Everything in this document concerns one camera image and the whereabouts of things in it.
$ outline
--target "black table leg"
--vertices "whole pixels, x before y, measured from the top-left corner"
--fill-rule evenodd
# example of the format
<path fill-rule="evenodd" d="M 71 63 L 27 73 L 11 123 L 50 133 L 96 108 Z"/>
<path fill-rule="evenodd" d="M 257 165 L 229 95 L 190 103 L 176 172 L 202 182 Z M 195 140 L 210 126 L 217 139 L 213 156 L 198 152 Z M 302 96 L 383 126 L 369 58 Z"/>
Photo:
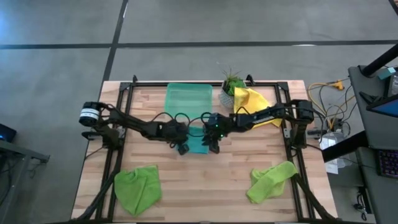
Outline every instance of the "black table leg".
<path fill-rule="evenodd" d="M 330 146 L 329 148 L 322 151 L 323 161 L 329 162 L 333 159 L 337 159 L 345 154 L 354 152 L 359 147 L 368 147 L 368 139 L 366 138 L 365 131 L 361 131 L 358 134 L 345 139 L 342 142 Z"/>

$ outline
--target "keyboard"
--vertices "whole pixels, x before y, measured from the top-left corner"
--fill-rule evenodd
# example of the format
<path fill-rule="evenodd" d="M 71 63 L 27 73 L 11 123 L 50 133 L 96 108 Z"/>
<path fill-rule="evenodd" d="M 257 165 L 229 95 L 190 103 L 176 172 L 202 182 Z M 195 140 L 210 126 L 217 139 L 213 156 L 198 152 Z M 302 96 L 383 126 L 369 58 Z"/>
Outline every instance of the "keyboard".
<path fill-rule="evenodd" d="M 379 175 L 398 179 L 398 151 L 377 150 L 376 155 Z"/>

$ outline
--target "plant pot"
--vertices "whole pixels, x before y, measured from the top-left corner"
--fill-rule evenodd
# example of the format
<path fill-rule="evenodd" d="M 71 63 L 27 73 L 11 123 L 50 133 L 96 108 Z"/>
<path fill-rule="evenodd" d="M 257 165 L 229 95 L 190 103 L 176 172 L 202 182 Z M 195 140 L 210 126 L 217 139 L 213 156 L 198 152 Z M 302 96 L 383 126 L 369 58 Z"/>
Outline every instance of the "plant pot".
<path fill-rule="evenodd" d="M 218 95 L 220 102 L 226 108 L 234 108 L 234 96 L 229 96 L 227 92 L 224 91 L 225 81 L 221 86 L 221 93 Z"/>

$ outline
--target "wooden table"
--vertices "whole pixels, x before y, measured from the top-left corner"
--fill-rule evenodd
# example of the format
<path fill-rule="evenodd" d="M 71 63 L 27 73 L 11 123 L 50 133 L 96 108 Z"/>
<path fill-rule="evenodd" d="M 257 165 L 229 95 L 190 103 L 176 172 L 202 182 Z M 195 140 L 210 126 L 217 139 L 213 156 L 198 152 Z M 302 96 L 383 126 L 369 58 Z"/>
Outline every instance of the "wooden table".
<path fill-rule="evenodd" d="M 120 82 L 104 82 L 100 101 L 116 105 Z M 291 99 L 307 99 L 302 80 L 288 81 Z M 255 86 L 270 104 L 276 103 L 275 90 Z M 221 88 L 213 88 L 213 112 L 228 114 L 220 105 Z M 131 115 L 151 120 L 164 111 L 165 87 L 135 87 Z M 159 121 L 167 121 L 160 116 Z M 87 153 L 101 147 L 92 141 Z M 326 210 L 337 217 L 328 177 L 320 151 L 308 147 L 303 150 L 310 188 Z M 98 193 L 103 175 L 106 150 L 99 151 L 85 161 L 73 207 L 72 218 L 81 215 Z M 246 133 L 231 133 L 220 142 L 220 154 L 186 154 L 180 156 L 164 142 L 148 141 L 129 130 L 122 169 L 156 164 L 162 184 L 162 199 L 138 217 L 132 217 L 116 201 L 115 222 L 273 222 L 297 221 L 290 183 L 284 194 L 261 204 L 251 204 L 246 191 L 251 187 L 251 169 L 267 169 L 286 161 L 282 131 L 267 124 Z M 303 192 L 300 198 L 305 216 L 307 209 Z M 103 216 L 108 211 L 109 197 L 104 203 Z"/>

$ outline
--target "wire bundle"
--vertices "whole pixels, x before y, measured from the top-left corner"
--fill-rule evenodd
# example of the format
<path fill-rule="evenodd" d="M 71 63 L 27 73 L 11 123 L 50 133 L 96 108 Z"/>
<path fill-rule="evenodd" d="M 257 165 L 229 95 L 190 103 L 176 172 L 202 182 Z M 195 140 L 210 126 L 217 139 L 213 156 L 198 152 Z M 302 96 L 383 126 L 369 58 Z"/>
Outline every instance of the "wire bundle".
<path fill-rule="evenodd" d="M 353 111 L 354 111 L 354 108 L 356 107 L 357 103 L 355 103 L 355 105 L 352 107 L 352 109 L 351 109 L 351 111 L 350 111 L 350 113 L 349 113 L 349 116 L 348 116 L 346 119 L 344 119 L 344 117 L 345 117 L 345 112 L 347 112 L 347 110 L 348 110 L 348 102 L 349 102 L 350 100 L 352 100 L 352 99 L 355 98 L 354 95 L 351 96 L 351 97 L 349 97 L 349 98 L 347 98 L 347 97 L 348 97 L 348 96 L 347 96 L 348 90 L 349 90 L 352 86 L 349 86 L 349 87 L 346 89 L 345 94 L 344 94 L 344 96 L 345 96 L 345 102 L 342 103 L 342 104 L 340 104 L 340 105 L 332 105 L 332 106 L 330 106 L 328 109 L 326 109 L 326 108 L 325 108 L 325 105 L 323 104 L 323 100 L 322 100 L 322 89 L 323 89 L 325 86 L 332 86 L 332 84 L 334 84 L 334 83 L 336 83 L 336 82 L 329 82 L 329 83 L 312 83 L 312 84 L 307 88 L 307 93 L 308 93 L 308 97 L 310 98 L 310 100 L 312 101 L 312 103 L 313 103 L 315 106 L 317 106 L 317 108 L 320 110 L 319 112 L 325 116 L 326 121 L 327 121 L 326 124 L 327 124 L 327 127 L 328 127 L 328 131 L 329 131 L 329 130 L 332 130 L 333 127 L 335 127 L 337 124 L 346 124 L 346 125 L 348 126 L 348 134 L 347 134 L 347 136 L 349 136 L 350 133 L 351 133 L 351 126 L 349 125 L 349 123 L 347 122 L 347 120 L 351 117 L 351 115 L 352 115 L 352 113 L 353 113 Z M 316 88 L 320 88 L 320 91 L 319 91 L 320 104 L 317 103 L 317 101 L 315 101 L 315 100 L 313 99 L 313 96 L 312 96 L 312 93 L 311 93 L 311 90 L 316 89 Z M 329 111 L 330 111 L 332 108 L 334 108 L 334 107 L 337 107 L 336 113 L 330 114 Z M 343 116 L 342 116 L 341 118 L 339 118 L 339 119 L 341 119 L 341 121 L 340 121 L 339 123 L 337 123 L 337 122 L 336 122 L 336 120 L 337 120 L 337 115 L 339 115 L 339 114 L 342 114 Z"/>

